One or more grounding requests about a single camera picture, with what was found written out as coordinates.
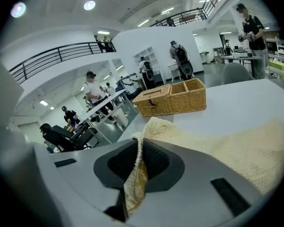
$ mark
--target black railing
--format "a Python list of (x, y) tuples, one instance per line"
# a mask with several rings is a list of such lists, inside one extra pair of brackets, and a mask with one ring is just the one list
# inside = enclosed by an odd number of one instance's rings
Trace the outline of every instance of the black railing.
[(108, 52), (116, 52), (111, 42), (84, 42), (63, 45), (32, 56), (10, 69), (9, 72), (21, 84), (33, 75), (62, 61)]
[(206, 20), (210, 15), (213, 8), (215, 8), (216, 3), (220, 0), (205, 0), (202, 8), (196, 8), (189, 11), (177, 13), (168, 18), (162, 19), (156, 22), (152, 26), (181, 26), (188, 24), (190, 22), (198, 20)]

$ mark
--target white bin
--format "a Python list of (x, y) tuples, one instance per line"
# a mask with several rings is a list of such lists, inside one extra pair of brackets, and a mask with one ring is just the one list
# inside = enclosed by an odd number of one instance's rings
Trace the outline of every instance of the white bin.
[(116, 112), (113, 113), (113, 118), (123, 128), (128, 125), (128, 119), (121, 108), (119, 108)]

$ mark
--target wicker basket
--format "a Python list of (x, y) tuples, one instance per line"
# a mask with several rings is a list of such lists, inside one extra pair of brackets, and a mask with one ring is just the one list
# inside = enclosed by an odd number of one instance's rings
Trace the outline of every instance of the wicker basket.
[(134, 100), (143, 117), (188, 113), (206, 109), (205, 85), (191, 79), (141, 92)]

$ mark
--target recessed light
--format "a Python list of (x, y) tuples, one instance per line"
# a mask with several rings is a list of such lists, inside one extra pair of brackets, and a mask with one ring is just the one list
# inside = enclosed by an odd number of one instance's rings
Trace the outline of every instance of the recessed light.
[(84, 4), (84, 9), (85, 10), (92, 10), (95, 7), (96, 3), (94, 1), (87, 1)]
[(140, 24), (138, 25), (138, 27), (142, 26), (143, 24), (146, 24), (148, 21), (149, 21), (149, 19), (145, 20), (144, 22), (140, 23)]
[(44, 106), (48, 106), (48, 103), (47, 103), (46, 101), (44, 101), (44, 100), (41, 100), (40, 103), (41, 103), (42, 105), (44, 105)]
[(21, 15), (24, 14), (25, 10), (26, 10), (25, 4), (23, 2), (19, 2), (15, 4), (15, 6), (10, 11), (10, 14), (13, 17), (20, 17)]
[(168, 11), (171, 11), (171, 10), (173, 10), (173, 9), (174, 9), (174, 8), (169, 8), (169, 9), (167, 9), (167, 10), (164, 10), (164, 11), (161, 12), (161, 14), (167, 13)]
[(107, 31), (98, 31), (98, 34), (109, 35), (110, 33)]
[(117, 70), (120, 70), (123, 66), (124, 66), (124, 65), (122, 65), (122, 66), (118, 67), (118, 68), (117, 68)]

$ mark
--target black shirt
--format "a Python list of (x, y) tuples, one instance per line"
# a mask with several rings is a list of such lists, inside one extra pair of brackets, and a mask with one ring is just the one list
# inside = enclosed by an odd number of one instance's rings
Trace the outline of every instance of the black shirt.
[(74, 116), (76, 115), (77, 113), (73, 110), (68, 110), (66, 113), (65, 113), (65, 116), (64, 116), (64, 119), (65, 121), (67, 122), (68, 119), (71, 120), (71, 124), (75, 124), (75, 122), (79, 121), (80, 120), (75, 120), (74, 119)]
[[(243, 21), (243, 30), (245, 33), (253, 32), (256, 35), (259, 32), (259, 29), (264, 29), (260, 20), (256, 16), (249, 16), (249, 20), (244, 19)], [(266, 48), (263, 38), (258, 38), (254, 42), (249, 42), (249, 47), (251, 50), (258, 51), (264, 50)]]

